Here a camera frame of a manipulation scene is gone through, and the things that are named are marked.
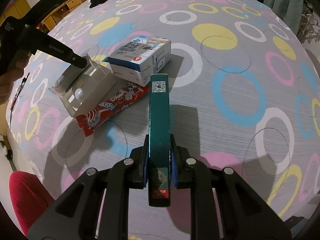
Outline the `person left hand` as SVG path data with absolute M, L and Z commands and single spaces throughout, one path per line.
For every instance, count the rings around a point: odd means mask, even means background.
M 5 104 L 10 97 L 15 81 L 24 75 L 24 69 L 29 62 L 29 55 L 22 55 L 9 70 L 1 76 L 0 103 Z

